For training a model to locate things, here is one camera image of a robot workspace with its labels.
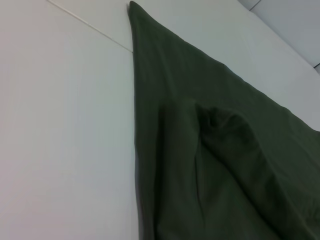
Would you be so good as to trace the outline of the dark green shirt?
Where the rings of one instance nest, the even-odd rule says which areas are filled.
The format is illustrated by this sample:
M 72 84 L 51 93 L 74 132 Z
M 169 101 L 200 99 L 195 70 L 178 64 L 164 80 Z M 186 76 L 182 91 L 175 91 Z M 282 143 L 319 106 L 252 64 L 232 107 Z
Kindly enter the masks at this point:
M 320 240 L 320 131 L 131 1 L 140 240 Z

